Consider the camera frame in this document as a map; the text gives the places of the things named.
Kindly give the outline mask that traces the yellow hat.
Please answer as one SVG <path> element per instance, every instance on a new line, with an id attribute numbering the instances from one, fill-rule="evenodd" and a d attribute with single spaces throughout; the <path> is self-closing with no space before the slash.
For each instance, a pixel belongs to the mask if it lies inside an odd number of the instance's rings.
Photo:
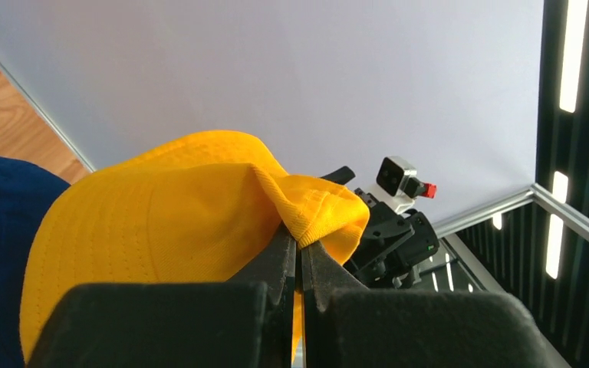
<path id="1" fill-rule="evenodd" d="M 370 218 L 345 186 L 292 175 L 247 133 L 193 133 L 96 171 L 64 191 L 36 232 L 25 268 L 20 341 L 29 358 L 73 286 L 225 281 L 285 225 L 300 247 L 338 263 Z"/>

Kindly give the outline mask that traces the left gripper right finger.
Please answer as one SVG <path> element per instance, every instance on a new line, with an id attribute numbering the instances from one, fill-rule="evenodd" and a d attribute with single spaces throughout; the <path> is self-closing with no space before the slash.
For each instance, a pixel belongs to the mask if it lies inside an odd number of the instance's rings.
<path id="1" fill-rule="evenodd" d="M 306 367 L 550 367 L 506 293 L 369 289 L 320 243 L 300 252 Z"/>

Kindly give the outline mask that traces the blue hat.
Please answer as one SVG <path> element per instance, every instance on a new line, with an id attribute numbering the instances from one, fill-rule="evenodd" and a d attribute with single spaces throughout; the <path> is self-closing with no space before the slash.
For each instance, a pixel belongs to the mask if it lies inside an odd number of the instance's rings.
<path id="1" fill-rule="evenodd" d="M 0 157 L 0 367 L 22 367 L 21 291 L 41 220 L 69 183 L 33 163 Z"/>

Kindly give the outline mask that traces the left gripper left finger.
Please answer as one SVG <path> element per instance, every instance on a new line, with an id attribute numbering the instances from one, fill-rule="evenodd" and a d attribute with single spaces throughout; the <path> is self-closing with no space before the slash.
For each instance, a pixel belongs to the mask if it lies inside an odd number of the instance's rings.
<path id="1" fill-rule="evenodd" d="M 289 367 L 296 243 L 284 225 L 224 282 L 82 284 L 45 324 L 31 367 Z"/>

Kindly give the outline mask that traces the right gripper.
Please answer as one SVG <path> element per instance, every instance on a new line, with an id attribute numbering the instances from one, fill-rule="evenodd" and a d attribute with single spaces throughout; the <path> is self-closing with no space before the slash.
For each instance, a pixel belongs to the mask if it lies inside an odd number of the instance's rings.
<path id="1" fill-rule="evenodd" d="M 342 166 L 321 179 L 345 186 L 355 177 L 349 166 Z M 422 212 L 397 214 L 362 189 L 354 193 L 367 204 L 370 219 L 344 269 L 368 288 L 410 289 L 418 279 L 415 267 L 438 251 L 435 230 Z"/>

